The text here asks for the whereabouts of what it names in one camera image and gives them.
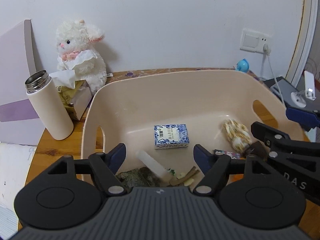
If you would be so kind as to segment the cartoon blue card box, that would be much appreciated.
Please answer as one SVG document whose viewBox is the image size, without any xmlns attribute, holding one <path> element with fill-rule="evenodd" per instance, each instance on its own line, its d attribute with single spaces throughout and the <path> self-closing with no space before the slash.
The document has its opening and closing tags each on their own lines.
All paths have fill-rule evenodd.
<svg viewBox="0 0 320 240">
<path fill-rule="evenodd" d="M 215 150 L 213 151 L 213 153 L 214 153 L 215 155 L 227 155 L 227 156 L 229 156 L 229 157 L 232 158 L 232 159 L 241 159 L 241 158 L 242 158 L 241 154 L 239 154 L 239 153 L 234 153 L 234 152 L 229 152 L 229 151 L 223 151 L 223 150 L 217 150 L 217 149 L 215 149 Z"/>
</svg>

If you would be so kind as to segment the dried brown herb pieces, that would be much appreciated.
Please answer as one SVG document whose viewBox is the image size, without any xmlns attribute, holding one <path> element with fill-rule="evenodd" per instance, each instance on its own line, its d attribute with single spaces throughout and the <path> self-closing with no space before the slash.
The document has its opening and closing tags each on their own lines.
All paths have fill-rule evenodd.
<svg viewBox="0 0 320 240">
<path fill-rule="evenodd" d="M 193 166 L 184 176 L 182 176 L 181 178 L 172 178 L 169 181 L 169 185 L 170 186 L 179 186 L 181 184 L 183 184 L 184 182 L 186 182 L 188 179 L 193 178 L 193 176 L 195 176 L 196 174 L 198 174 L 200 171 Z"/>
</svg>

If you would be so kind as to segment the floral yellow white scrunchie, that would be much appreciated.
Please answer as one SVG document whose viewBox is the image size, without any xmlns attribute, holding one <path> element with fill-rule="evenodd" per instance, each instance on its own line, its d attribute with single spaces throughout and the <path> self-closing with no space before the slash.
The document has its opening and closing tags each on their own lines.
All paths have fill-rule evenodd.
<svg viewBox="0 0 320 240">
<path fill-rule="evenodd" d="M 244 153 L 252 143 L 248 128 L 234 119 L 225 120 L 222 127 L 232 148 L 238 153 Z"/>
</svg>

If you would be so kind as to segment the green herb sachet bag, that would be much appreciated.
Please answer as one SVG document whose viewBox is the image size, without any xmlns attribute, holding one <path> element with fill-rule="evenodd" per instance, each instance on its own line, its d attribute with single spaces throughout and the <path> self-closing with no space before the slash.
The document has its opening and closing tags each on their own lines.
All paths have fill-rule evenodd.
<svg viewBox="0 0 320 240">
<path fill-rule="evenodd" d="M 116 175 L 127 191 L 134 187 L 160 187 L 162 181 L 147 167 L 135 168 Z"/>
</svg>

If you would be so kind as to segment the dark brown cube box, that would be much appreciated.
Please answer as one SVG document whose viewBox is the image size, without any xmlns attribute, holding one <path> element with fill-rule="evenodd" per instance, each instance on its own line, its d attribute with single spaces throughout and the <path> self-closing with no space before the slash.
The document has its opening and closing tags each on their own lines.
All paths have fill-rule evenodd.
<svg viewBox="0 0 320 240">
<path fill-rule="evenodd" d="M 260 141 L 255 141 L 248 145 L 244 152 L 242 153 L 242 156 L 245 158 L 248 155 L 255 155 L 258 156 L 261 159 L 266 159 L 268 156 L 268 152 L 265 148 L 265 146 Z"/>
</svg>

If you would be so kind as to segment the white blue small box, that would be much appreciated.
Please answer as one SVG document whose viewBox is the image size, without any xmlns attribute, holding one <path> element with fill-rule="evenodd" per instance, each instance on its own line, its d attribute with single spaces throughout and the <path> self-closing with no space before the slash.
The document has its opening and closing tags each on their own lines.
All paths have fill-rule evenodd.
<svg viewBox="0 0 320 240">
<path fill-rule="evenodd" d="M 171 180 L 172 174 L 145 151 L 136 152 L 136 157 L 161 181 L 168 183 Z"/>
</svg>

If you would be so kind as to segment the blue white patterned box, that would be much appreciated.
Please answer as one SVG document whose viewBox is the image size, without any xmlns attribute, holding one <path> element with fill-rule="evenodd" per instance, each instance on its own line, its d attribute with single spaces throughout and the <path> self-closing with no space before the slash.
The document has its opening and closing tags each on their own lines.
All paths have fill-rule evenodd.
<svg viewBox="0 0 320 240">
<path fill-rule="evenodd" d="M 156 125 L 153 132 L 154 146 L 157 150 L 189 146 L 190 141 L 186 124 Z"/>
</svg>

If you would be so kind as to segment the white phone stand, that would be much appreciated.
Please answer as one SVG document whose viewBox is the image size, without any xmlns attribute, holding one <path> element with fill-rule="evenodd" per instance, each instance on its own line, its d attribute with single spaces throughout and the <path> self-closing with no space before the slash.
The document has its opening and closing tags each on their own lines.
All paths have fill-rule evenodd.
<svg viewBox="0 0 320 240">
<path fill-rule="evenodd" d="M 299 108 L 311 107 L 316 100 L 315 78 L 311 72 L 304 71 L 304 89 L 291 93 L 291 100 L 294 106 Z"/>
</svg>

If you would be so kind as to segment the tissue pack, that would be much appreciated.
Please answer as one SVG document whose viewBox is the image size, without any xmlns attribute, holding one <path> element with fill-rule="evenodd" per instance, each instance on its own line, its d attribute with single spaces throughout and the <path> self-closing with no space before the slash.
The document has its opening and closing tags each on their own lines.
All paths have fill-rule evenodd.
<svg viewBox="0 0 320 240">
<path fill-rule="evenodd" d="M 92 100 L 87 81 L 76 78 L 74 70 L 53 72 L 49 76 L 71 119 L 80 121 Z"/>
</svg>

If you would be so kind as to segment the blue bird figurine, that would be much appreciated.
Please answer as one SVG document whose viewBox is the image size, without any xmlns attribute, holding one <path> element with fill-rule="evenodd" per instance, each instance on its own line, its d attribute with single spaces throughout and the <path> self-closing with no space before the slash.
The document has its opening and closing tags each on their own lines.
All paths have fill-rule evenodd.
<svg viewBox="0 0 320 240">
<path fill-rule="evenodd" d="M 249 62 L 246 59 L 242 59 L 235 65 L 234 69 L 243 73 L 247 73 L 249 71 Z"/>
</svg>

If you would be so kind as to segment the purple flower table mat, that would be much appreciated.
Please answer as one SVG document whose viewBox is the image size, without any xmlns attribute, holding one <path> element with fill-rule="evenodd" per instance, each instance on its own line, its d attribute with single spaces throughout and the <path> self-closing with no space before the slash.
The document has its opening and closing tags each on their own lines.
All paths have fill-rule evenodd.
<svg viewBox="0 0 320 240">
<path fill-rule="evenodd" d="M 233 68 L 165 68 L 165 69 L 145 69 L 145 70 L 127 70 L 123 72 L 114 72 L 113 76 L 107 78 L 106 84 L 115 81 L 126 80 L 135 77 L 184 72 L 184 71 L 200 71 L 200 70 L 234 70 Z"/>
</svg>

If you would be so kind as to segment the lilac headboard panel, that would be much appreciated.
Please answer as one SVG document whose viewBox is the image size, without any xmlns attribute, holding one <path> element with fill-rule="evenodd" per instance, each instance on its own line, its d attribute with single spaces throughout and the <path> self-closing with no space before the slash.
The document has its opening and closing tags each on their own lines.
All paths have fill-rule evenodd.
<svg viewBox="0 0 320 240">
<path fill-rule="evenodd" d="M 44 132 L 25 88 L 35 73 L 31 20 L 24 20 L 1 35 L 1 142 L 37 145 Z"/>
</svg>

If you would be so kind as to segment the white thermos bottle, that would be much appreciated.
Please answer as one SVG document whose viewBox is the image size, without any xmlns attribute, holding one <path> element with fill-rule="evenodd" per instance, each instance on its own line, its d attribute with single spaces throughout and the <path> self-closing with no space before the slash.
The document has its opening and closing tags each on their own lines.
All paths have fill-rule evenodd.
<svg viewBox="0 0 320 240">
<path fill-rule="evenodd" d="M 55 140 L 66 139 L 74 125 L 45 70 L 36 72 L 25 81 L 27 96 L 40 120 Z"/>
</svg>

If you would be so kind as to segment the white plush lamb toy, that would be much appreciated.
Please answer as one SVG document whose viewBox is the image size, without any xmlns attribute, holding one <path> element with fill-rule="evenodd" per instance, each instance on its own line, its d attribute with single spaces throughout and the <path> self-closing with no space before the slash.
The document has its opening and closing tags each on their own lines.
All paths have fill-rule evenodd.
<svg viewBox="0 0 320 240">
<path fill-rule="evenodd" d="M 85 80 L 92 95 L 107 80 L 106 63 L 95 48 L 104 38 L 101 29 L 84 20 L 62 22 L 56 30 L 57 69 L 75 71 L 76 79 Z"/>
</svg>

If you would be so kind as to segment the white wall switch socket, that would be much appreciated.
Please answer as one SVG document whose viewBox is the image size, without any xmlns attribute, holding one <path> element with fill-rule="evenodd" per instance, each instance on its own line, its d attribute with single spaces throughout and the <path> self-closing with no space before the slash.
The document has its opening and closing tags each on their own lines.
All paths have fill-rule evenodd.
<svg viewBox="0 0 320 240">
<path fill-rule="evenodd" d="M 272 37 L 270 35 L 250 29 L 242 30 L 240 50 L 263 54 L 266 44 L 271 47 Z"/>
</svg>

